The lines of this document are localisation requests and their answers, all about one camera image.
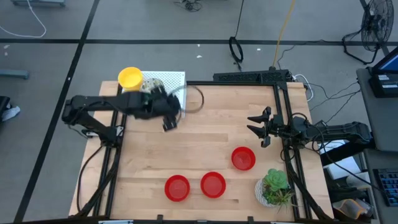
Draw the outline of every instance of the succulent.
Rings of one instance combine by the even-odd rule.
[[[263,178],[262,196],[273,205],[287,205],[293,192],[287,184],[286,174],[281,170],[269,169]]]
[[[281,170],[269,169],[268,174],[263,179],[264,185],[269,186],[271,191],[278,191],[279,189],[287,189],[287,177]]]

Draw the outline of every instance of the white pot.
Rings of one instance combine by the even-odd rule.
[[[259,179],[259,181],[257,181],[256,186],[254,188],[254,195],[256,196],[257,200],[260,202],[261,205],[271,208],[278,207],[278,205],[273,205],[269,203],[267,199],[262,196],[262,179]]]

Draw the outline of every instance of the yellow cup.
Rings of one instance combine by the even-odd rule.
[[[118,81],[125,91],[139,91],[144,76],[138,68],[127,67],[120,71]]]

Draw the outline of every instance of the wooden tabletop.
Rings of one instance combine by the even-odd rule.
[[[115,95],[117,82],[103,82],[100,95]],[[302,83],[288,83],[293,112],[310,117]],[[270,86],[199,86],[205,96],[203,109],[187,114],[178,128],[167,133],[162,129],[162,118],[150,121],[127,119],[123,149],[111,218],[165,220],[247,220],[293,221],[292,206],[263,207],[254,196],[256,182],[268,169],[285,170],[280,158],[282,142],[271,136],[271,145],[260,146],[261,140],[246,127],[248,116],[258,116],[266,106],[276,113],[274,92]],[[283,94],[282,109],[287,121]],[[187,109],[200,104],[194,89],[187,91]],[[98,111],[95,118],[109,125],[112,112]],[[98,148],[97,138],[87,142],[83,162]],[[256,165],[249,171],[239,171],[231,163],[231,153],[238,146],[251,148]],[[326,214],[333,217],[319,155],[301,150],[307,189]],[[87,165],[82,179],[81,205],[96,190],[103,162],[102,150]],[[225,193],[217,199],[203,195],[200,179],[209,171],[219,172],[226,179]],[[189,196],[182,202],[170,201],[164,184],[172,175],[184,175],[190,182]],[[105,205],[108,191],[103,194]],[[297,192],[300,216],[304,217],[300,192]],[[76,213],[76,194],[70,214]]]

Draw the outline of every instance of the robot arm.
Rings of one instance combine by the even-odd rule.
[[[261,144],[262,147],[267,147],[271,143],[269,134],[288,140],[290,146],[298,149],[304,148],[310,141],[321,141],[322,137],[325,142],[346,139],[359,144],[367,144],[372,139],[368,126],[359,122],[327,126],[323,121],[320,121],[312,125],[307,118],[295,116],[291,124],[285,125],[282,121],[282,115],[274,115],[269,121],[270,115],[271,108],[268,106],[261,116],[248,117],[253,122],[264,122],[263,128],[248,125],[248,128],[254,134],[264,139]]]
[[[88,114],[89,111],[112,111],[133,115],[136,119],[164,117],[165,131],[177,127],[176,115],[181,107],[175,95],[167,95],[163,86],[154,88],[151,93],[131,91],[119,96],[74,96],[67,100],[62,113],[62,121],[73,126],[82,125],[86,131],[96,133],[106,146],[117,146],[117,127],[107,127]]]

